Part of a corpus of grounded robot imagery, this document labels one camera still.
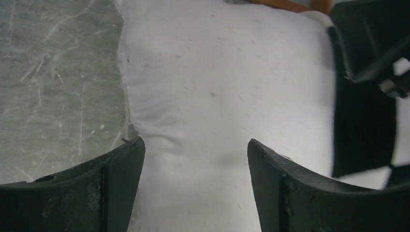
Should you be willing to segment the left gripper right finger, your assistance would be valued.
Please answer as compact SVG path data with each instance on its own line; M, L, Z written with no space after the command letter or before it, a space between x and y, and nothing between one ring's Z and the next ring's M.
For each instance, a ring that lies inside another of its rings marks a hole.
M264 232L407 232L410 167L394 167L374 190L317 174L252 139L248 162Z

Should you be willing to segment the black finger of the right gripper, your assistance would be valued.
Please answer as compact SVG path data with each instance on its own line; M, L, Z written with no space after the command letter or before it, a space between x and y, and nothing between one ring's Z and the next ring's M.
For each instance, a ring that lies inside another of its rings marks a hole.
M410 59L410 2L352 0L334 5L330 14L346 76L373 83L390 97L410 95L410 72L395 74L394 63Z

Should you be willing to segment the black white checkered pillowcase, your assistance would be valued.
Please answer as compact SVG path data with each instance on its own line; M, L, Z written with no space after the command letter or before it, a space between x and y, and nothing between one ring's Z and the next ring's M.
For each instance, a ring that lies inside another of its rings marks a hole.
M374 83L345 77L342 44L328 29L336 67L334 160L331 176L382 188L410 183L410 101L392 98Z

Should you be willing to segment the white pillow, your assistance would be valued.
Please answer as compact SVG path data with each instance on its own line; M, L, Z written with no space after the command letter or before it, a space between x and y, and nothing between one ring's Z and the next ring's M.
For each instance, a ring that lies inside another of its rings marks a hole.
M336 71L320 12L118 0L118 60L146 145L132 232L258 232L256 139L330 177Z

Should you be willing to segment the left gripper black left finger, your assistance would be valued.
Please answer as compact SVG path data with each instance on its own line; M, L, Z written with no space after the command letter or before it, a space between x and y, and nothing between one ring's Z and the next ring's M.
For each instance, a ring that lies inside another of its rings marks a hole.
M127 231L145 151L136 137L67 170L1 185L1 231Z

